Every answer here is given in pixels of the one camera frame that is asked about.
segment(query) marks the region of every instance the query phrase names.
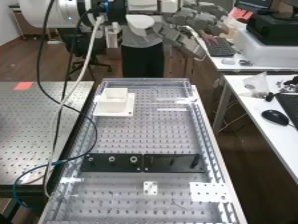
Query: small white block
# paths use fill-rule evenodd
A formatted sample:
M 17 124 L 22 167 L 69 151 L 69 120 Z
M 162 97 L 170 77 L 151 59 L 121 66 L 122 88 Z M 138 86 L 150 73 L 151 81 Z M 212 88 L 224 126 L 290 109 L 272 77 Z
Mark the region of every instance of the small white block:
M 157 195 L 158 194 L 158 184 L 155 181 L 143 182 L 143 195 Z

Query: black bracket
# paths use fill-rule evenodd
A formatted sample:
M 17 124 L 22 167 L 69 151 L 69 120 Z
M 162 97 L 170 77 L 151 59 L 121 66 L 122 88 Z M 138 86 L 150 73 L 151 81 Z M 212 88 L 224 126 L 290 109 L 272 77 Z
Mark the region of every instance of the black bracket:
M 81 164 L 81 172 L 141 172 L 142 154 L 90 153 Z
M 204 173 L 199 154 L 145 154 L 143 172 L 149 173 Z
M 85 156 L 81 172 L 204 173 L 199 154 L 105 154 Z

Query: white cable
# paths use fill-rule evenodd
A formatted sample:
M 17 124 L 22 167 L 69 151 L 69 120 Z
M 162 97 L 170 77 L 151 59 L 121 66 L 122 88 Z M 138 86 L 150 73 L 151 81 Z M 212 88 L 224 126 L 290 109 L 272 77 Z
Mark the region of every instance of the white cable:
M 81 69 L 81 73 L 79 73 L 79 76 L 77 78 L 77 81 L 74 83 L 74 86 L 73 88 L 70 89 L 67 95 L 65 96 L 63 100 L 61 101 L 59 105 L 58 105 L 58 108 L 54 112 L 54 115 L 51 117 L 51 120 L 50 120 L 50 133 L 51 133 L 51 147 L 53 147 L 53 143 L 54 143 L 54 121 L 57 119 L 57 116 L 58 116 L 58 112 L 59 110 L 62 109 L 63 107 L 63 104 L 66 102 L 66 100 L 69 99 L 71 93 L 74 92 L 79 82 L 81 82 L 81 79 L 83 77 L 83 74 L 86 72 L 86 68 L 87 68 L 87 64 L 89 64 L 89 60 L 90 60 L 90 54 L 91 54 L 91 49 L 93 49 L 93 44 L 94 44 L 94 39 L 95 39 L 95 32 L 98 30 L 98 27 L 101 25 L 101 19 L 99 17 L 97 17 L 95 19 L 95 25 L 94 25 L 94 28 L 93 28 L 93 32 L 91 32 L 91 37 L 90 37 L 90 43 L 89 43 L 89 48 L 87 48 L 87 54 L 86 54 L 86 58 L 85 58 L 85 62 L 83 62 L 83 66 L 82 66 L 82 69 Z M 49 159 L 48 159 L 48 169 L 46 169 L 46 172 L 45 172 L 45 184 L 44 184 L 44 192 L 45 192 L 45 196 L 49 198 L 49 194 L 48 194 L 48 190 L 46 190 L 46 183 L 48 183 L 48 175 L 49 175 L 49 170 L 50 170 L 50 164 L 51 164 L 51 160 L 53 160 L 53 154 L 54 154 L 54 147 L 51 148 L 51 152 L 50 152 L 50 155 L 49 155 Z
M 242 114 L 236 119 L 234 119 L 228 124 L 226 124 L 226 126 L 218 131 L 218 133 L 219 133 L 223 129 L 226 129 L 226 128 L 227 128 L 235 121 L 238 121 L 244 115 L 246 115 L 246 113 Z

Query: wire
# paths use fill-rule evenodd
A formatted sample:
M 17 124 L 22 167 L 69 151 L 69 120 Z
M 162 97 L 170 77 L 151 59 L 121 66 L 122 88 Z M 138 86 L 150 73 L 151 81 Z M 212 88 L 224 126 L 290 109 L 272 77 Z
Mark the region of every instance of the wire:
M 41 52 L 42 52 L 42 46 L 44 46 L 44 41 L 45 41 L 46 23 L 48 23 L 48 18 L 49 18 L 49 13 L 50 13 L 50 9 L 51 9 L 53 3 L 54 3 L 54 0 L 50 0 L 49 5 L 48 5 L 48 9 L 46 9 L 46 13 L 45 13 L 45 18 L 44 18 L 42 34 L 41 34 L 40 48 L 38 48 L 38 54 L 37 54 L 36 71 L 37 71 L 37 85 L 38 85 L 38 88 L 40 88 L 41 92 L 44 93 L 44 95 L 45 95 L 45 96 L 46 96 L 54 103 L 59 104 L 59 102 L 58 102 L 58 101 L 57 101 L 57 100 L 55 100 L 55 99 L 46 93 L 46 91 L 44 90 L 42 86 L 41 86 L 41 83 L 40 83 L 40 60 L 41 60 Z M 77 33 L 77 30 L 78 30 L 78 27 L 79 27 L 79 24 L 81 24 L 81 21 L 82 21 L 83 16 L 85 16 L 89 12 L 91 12 L 91 11 L 93 11 L 93 10 L 87 10 L 87 11 L 82 14 L 82 16 L 81 16 L 81 18 L 79 18 L 79 20 L 78 20 L 78 23 L 77 23 L 77 27 L 75 27 L 75 29 L 74 29 L 74 37 L 73 37 L 71 48 L 70 48 L 70 52 L 69 52 L 70 54 L 69 54 L 67 71 L 66 71 L 66 75 L 65 75 L 63 90 L 62 90 L 62 97 L 61 97 L 61 98 L 63 98 L 65 91 L 66 91 L 66 82 L 67 82 L 69 71 L 70 71 L 71 52 L 73 52 L 74 42 L 75 42 L 75 33 Z M 79 113 L 79 115 L 83 116 L 83 118 L 90 122 L 90 124 L 91 124 L 91 126 L 93 126 L 93 128 L 94 128 L 94 142 L 93 142 L 93 144 L 91 144 L 89 150 L 87 150 L 83 154 L 81 154 L 81 155 L 78 155 L 78 156 L 75 156 L 75 157 L 71 157 L 71 158 L 69 158 L 69 159 L 66 159 L 66 160 L 63 160 L 63 161 L 57 161 L 57 162 L 51 163 L 51 165 L 54 165 L 54 166 L 58 165 L 58 164 L 62 164 L 62 163 L 65 163 L 65 162 L 67 162 L 67 161 L 71 161 L 71 160 L 74 160 L 74 159 L 78 159 L 79 157 L 83 157 L 83 156 L 91 151 L 91 149 L 94 148 L 95 142 L 97 142 L 97 128 L 95 128 L 95 124 L 94 124 L 94 122 L 91 121 L 91 119 L 90 119 L 90 118 L 89 118 L 81 111 L 78 111 L 77 109 L 71 108 L 70 106 L 63 105 L 63 107 L 66 107 L 67 109 L 70 109 L 70 110 L 75 111 L 77 113 Z M 57 127 L 55 127 L 55 138 L 54 138 L 54 139 L 57 139 L 57 134 L 58 134 L 59 116 L 61 116 L 61 112 L 58 113 Z M 26 172 L 24 172 L 22 175 L 21 175 L 21 176 L 16 179 L 16 181 L 14 181 L 14 184 L 13 184 L 13 198 L 16 199 L 17 203 L 18 203 L 21 206 L 26 207 L 26 208 L 33 208 L 33 207 L 26 206 L 26 205 L 18 200 L 17 193 L 16 193 L 17 182 L 18 182 L 18 180 L 20 180 L 20 178 L 21 178 L 22 176 L 25 176 L 29 172 L 34 171 L 36 169 L 40 169 L 40 168 L 42 168 L 42 167 L 46 167 L 46 169 L 48 169 L 48 165 L 49 165 L 49 164 L 44 164 L 44 165 L 41 165 L 41 166 L 37 166 L 37 167 L 32 168 L 30 170 L 28 170 Z
M 41 83 L 40 83 L 40 58 L 41 58 L 41 51 L 42 51 L 42 45 L 44 45 L 44 40 L 45 40 L 45 32 L 46 32 L 46 23 L 48 23 L 48 17 L 49 17 L 49 12 L 51 9 L 51 4 L 49 4 L 48 9 L 46 9 L 46 13 L 45 13 L 45 18 L 44 18 L 44 24 L 42 24 L 42 35 L 41 35 L 41 42 L 40 42 L 40 49 L 38 49 L 38 55 L 37 55 L 37 84 L 40 87 L 40 90 L 42 91 L 42 93 L 45 94 L 45 96 L 57 104 L 59 104 L 59 102 L 53 99 L 53 97 L 46 93 L 46 91 L 44 90 Z M 78 32 L 78 28 L 79 28 L 79 24 L 82 22 L 83 17 L 87 15 L 87 13 L 90 13 L 93 10 L 97 10 L 97 8 L 94 9 L 89 9 L 79 17 L 79 20 L 77 22 L 75 25 L 75 29 L 74 29 L 74 34 L 73 34 L 73 39 L 71 39 L 71 45 L 70 45 L 70 51 L 69 51 L 69 60 L 67 60 L 67 69 L 66 69 L 66 74 L 65 74 L 65 79 L 63 79 L 63 87 L 62 87 L 62 96 L 61 96 L 61 100 L 65 97 L 65 92 L 66 92 L 66 85 L 67 85 L 67 80 L 69 80 L 69 73 L 70 73 L 70 64 L 71 64 L 71 57 L 73 57 L 73 50 L 74 50 L 74 44 L 75 44 L 75 36 L 77 36 L 77 32 Z M 73 111 L 75 111 L 77 113 L 79 113 L 90 122 L 91 120 L 87 118 L 87 116 L 85 114 L 82 114 L 78 110 L 75 110 L 74 108 L 63 105 L 67 109 L 71 109 Z M 57 124 L 55 124 L 55 134 L 54 134 L 54 145 L 53 147 L 55 147 L 55 143 L 57 143 L 57 136 L 58 136 L 58 129 L 59 129 L 59 120 L 61 120 L 61 113 L 62 111 L 59 110 L 58 112 L 58 118 L 57 118 Z
M 62 163 L 63 163 L 62 161 L 57 161 L 57 162 L 51 163 L 51 165 L 53 165 L 53 166 L 57 166 L 57 165 L 59 165 L 59 164 L 62 164 Z M 37 207 L 37 206 L 34 206 L 34 207 L 28 206 L 28 205 L 24 204 L 22 201 L 20 200 L 20 198 L 18 198 L 18 196 L 17 196 L 17 193 L 16 193 L 17 182 L 20 181 L 20 179 L 21 179 L 28 173 L 30 173 L 32 171 L 34 171 L 34 170 L 37 170 L 37 169 L 45 167 L 45 166 L 48 166 L 48 164 L 40 165 L 40 166 L 37 166 L 37 167 L 34 167 L 34 168 L 26 170 L 26 171 L 25 171 L 25 172 L 16 178 L 16 180 L 14 180 L 13 187 L 12 187 L 13 199 L 14 199 L 16 202 L 17 202 L 22 207 L 25 207 L 25 208 L 40 209 L 40 207 Z
M 93 28 L 93 32 L 91 32 L 91 37 L 90 37 L 90 43 L 89 43 L 89 49 L 87 49 L 87 54 L 86 54 L 86 58 L 85 58 L 85 62 L 83 62 L 83 66 L 82 66 L 82 69 L 81 69 L 81 73 L 79 73 L 79 76 L 77 78 L 77 81 L 74 83 L 74 86 L 73 88 L 70 89 L 67 95 L 63 97 L 59 105 L 58 105 L 58 108 L 54 112 L 54 115 L 51 117 L 51 121 L 50 121 L 50 131 L 51 131 L 51 143 L 53 143 L 53 148 L 51 148 L 51 153 L 49 155 L 49 161 L 48 161 L 48 167 L 49 165 L 51 164 L 51 160 L 53 160 L 53 154 L 54 154 L 54 135 L 53 135 L 53 126 L 54 126 L 54 121 L 55 121 L 55 118 L 58 116 L 58 113 L 61 112 L 61 109 L 63 107 L 63 104 L 66 102 L 66 100 L 69 99 L 69 97 L 71 96 L 79 82 L 81 82 L 81 79 L 85 75 L 85 71 L 86 71 L 86 68 L 87 68 L 87 64 L 89 64 L 89 60 L 90 60 L 90 54 L 91 54 L 91 50 L 93 50 L 93 44 L 94 44 L 94 39 L 95 39 L 95 32 L 98 30 L 98 27 L 101 25 L 101 19 L 97 18 L 95 20 L 95 25 L 94 25 L 94 28 Z M 45 172 L 45 184 L 44 184 L 44 192 L 45 192 L 45 196 L 49 198 L 49 194 L 48 194 L 48 190 L 46 190 L 46 182 L 48 182 L 48 174 L 49 174 L 49 168 L 46 169 L 46 172 Z
M 218 133 L 219 133 L 223 129 L 226 129 L 226 128 L 227 128 L 235 121 L 238 121 L 244 115 L 246 115 L 246 113 L 242 114 L 236 119 L 234 119 L 228 124 L 226 124 L 226 126 L 218 131 Z
M 288 126 L 291 126 L 292 128 L 295 128 L 295 126 L 292 124 L 288 124 Z

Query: computer monitor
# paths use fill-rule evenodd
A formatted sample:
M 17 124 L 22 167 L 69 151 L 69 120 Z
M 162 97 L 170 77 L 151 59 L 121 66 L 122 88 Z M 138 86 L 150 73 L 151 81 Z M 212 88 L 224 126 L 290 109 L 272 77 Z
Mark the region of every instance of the computer monitor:
M 235 7 L 248 11 L 259 11 L 270 9 L 272 0 L 236 0 Z

